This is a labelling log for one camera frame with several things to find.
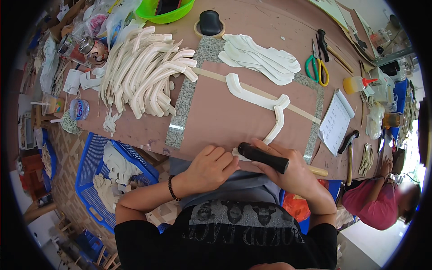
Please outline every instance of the black hair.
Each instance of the black hair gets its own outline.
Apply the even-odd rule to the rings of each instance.
[[[411,200],[410,200],[411,208],[409,210],[405,211],[405,213],[403,213],[403,215],[402,215],[402,217],[405,219],[405,224],[408,224],[411,222],[411,220],[413,220],[414,213],[416,212],[417,205],[419,204],[419,201],[420,201],[421,192],[422,191],[420,189],[420,185],[416,184],[416,192],[411,197]]]

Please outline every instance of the worker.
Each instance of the worker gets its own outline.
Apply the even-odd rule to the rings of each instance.
[[[420,201],[420,186],[412,182],[397,186],[388,178],[392,169],[393,161],[384,158],[379,176],[353,180],[342,197],[342,205],[348,212],[378,230],[390,228],[399,217],[408,224]]]
[[[245,191],[249,200],[245,196],[238,199],[233,187],[224,188],[229,182],[244,180],[234,173],[240,169],[238,157],[209,145],[184,172],[128,192],[119,200],[114,232],[122,268],[334,269],[337,231],[332,196],[309,171],[299,151],[275,143],[267,146],[257,139],[252,143],[271,155],[289,159],[285,174],[262,163],[252,164],[275,185],[306,199],[311,211],[306,235],[273,195],[262,194],[268,183],[260,182],[260,176],[244,172],[252,175],[252,182],[259,182],[249,188],[256,192]],[[233,173],[237,179],[227,180]],[[173,199],[185,200],[188,206],[160,234],[147,222],[145,213]]]

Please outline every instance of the smartphone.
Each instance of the smartphone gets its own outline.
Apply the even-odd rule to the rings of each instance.
[[[155,15],[161,15],[180,7],[181,0],[159,0]]]

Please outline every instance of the orange glue bottle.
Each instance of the orange glue bottle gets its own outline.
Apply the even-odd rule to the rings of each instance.
[[[369,83],[378,79],[366,79],[361,76],[355,76],[343,79],[343,89],[348,95],[364,90]]]

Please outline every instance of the graphic print on t-shirt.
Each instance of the graphic print on t-shirt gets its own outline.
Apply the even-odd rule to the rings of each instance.
[[[288,245],[292,240],[304,243],[294,218],[285,209],[259,202],[209,200],[198,204],[192,210],[189,233],[183,234],[183,238],[213,243],[218,238],[234,243],[238,236],[248,245]]]

